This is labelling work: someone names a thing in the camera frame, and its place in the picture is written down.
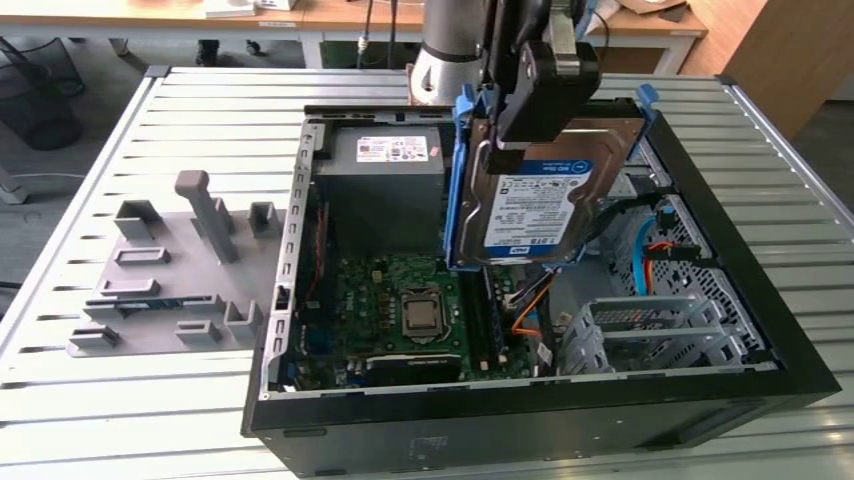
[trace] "sticker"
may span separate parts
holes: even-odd
[[[427,137],[361,137],[356,162],[425,162]]]
[[[553,355],[543,342],[539,342],[539,347],[536,347],[536,356],[545,362],[545,365],[551,366],[551,358]]]
[[[409,440],[409,460],[429,460],[448,446],[448,437],[421,437]]]
[[[293,22],[257,22],[259,27],[273,27],[273,28],[296,28],[296,23]]]
[[[497,256],[541,255],[560,243],[575,211],[569,193],[592,170],[587,160],[524,164],[520,175],[497,180],[483,243]]]

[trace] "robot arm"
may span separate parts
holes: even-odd
[[[419,103],[451,105],[461,85],[491,94],[487,171],[513,173],[599,88],[592,47],[575,41],[584,0],[431,0],[412,72]],[[481,23],[480,36],[472,25]]]

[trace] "cardboard box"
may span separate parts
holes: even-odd
[[[687,3],[687,0],[618,0],[620,5],[632,12],[643,15],[644,13],[658,12],[676,5]]]

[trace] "desk leg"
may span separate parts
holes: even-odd
[[[655,67],[655,75],[678,75],[691,51],[695,37],[670,37],[670,46]]]
[[[320,51],[323,32],[299,32],[299,42],[303,45],[305,68],[323,68],[323,52]]]
[[[20,205],[26,201],[29,194],[12,175],[0,167],[0,200],[9,205]]]

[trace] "hard drive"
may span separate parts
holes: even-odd
[[[612,115],[614,104],[606,108]],[[531,144],[512,175],[487,174],[485,120],[475,120],[453,230],[456,268],[572,261],[643,129],[634,103],[618,110],[619,116],[576,117],[553,142]]]

